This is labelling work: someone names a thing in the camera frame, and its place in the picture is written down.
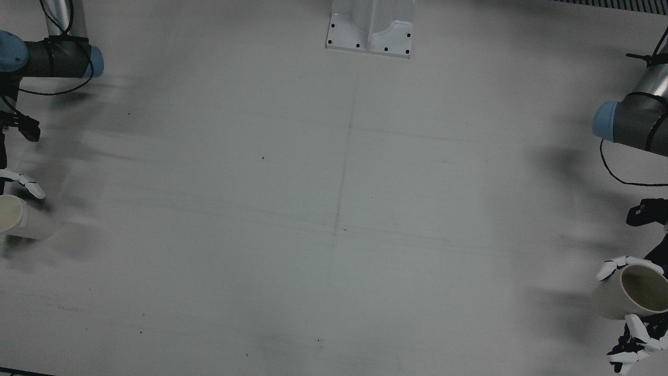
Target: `white cup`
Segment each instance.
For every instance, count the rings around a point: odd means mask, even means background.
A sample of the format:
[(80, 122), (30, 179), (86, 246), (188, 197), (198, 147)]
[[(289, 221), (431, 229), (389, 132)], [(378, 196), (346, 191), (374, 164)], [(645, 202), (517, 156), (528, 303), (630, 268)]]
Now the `white cup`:
[(0, 195), (0, 234), (42, 240), (54, 233), (56, 222), (12, 195)]
[(668, 280), (642, 265), (628, 265), (601, 282), (592, 295), (594, 310), (605, 318), (624, 320), (668, 312)]

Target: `vent grille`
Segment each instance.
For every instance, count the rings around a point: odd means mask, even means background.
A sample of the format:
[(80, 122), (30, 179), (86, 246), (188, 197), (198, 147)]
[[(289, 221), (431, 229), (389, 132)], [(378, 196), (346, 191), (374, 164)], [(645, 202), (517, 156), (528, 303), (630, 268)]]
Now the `vent grille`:
[(554, 0), (562, 3), (592, 5), (643, 13), (667, 15), (667, 0)]

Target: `blue joint cap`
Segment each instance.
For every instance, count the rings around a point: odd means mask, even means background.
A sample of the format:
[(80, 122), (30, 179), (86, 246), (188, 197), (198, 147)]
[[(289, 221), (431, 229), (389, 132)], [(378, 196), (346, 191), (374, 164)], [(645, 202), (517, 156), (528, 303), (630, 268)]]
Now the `blue joint cap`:
[(615, 111), (619, 102), (605, 102), (594, 115), (592, 131), (598, 137), (614, 142)]
[(28, 63), (28, 47), (16, 35), (0, 30), (0, 72), (16, 72)]
[[(100, 49), (94, 45), (90, 46), (90, 61), (93, 63), (93, 77), (100, 77), (102, 72), (104, 72), (104, 59), (102, 58)], [(86, 68), (86, 72), (81, 78), (89, 78), (90, 71), (90, 64), (88, 64), (88, 68)]]

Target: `white metal bracket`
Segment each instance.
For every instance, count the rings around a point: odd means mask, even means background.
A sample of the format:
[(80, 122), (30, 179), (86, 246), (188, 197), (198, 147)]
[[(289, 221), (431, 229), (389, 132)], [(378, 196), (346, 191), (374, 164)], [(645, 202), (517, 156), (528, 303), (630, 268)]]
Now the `white metal bracket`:
[(325, 47), (410, 58), (414, 0), (334, 0)]

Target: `metal pole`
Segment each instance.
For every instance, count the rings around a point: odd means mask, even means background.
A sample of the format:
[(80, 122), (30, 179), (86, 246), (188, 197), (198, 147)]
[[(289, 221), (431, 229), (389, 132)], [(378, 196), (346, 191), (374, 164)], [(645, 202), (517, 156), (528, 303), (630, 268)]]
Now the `metal pole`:
[[(84, 5), (82, 0), (42, 0), (46, 13), (55, 20), (60, 28), (67, 29), (69, 25), (70, 3), (74, 5), (74, 18), (72, 28), (67, 33), (71, 37), (88, 37), (86, 31), (86, 19), (84, 17)], [(54, 25), (47, 17), (46, 25), (49, 35), (61, 35), (63, 32)]]

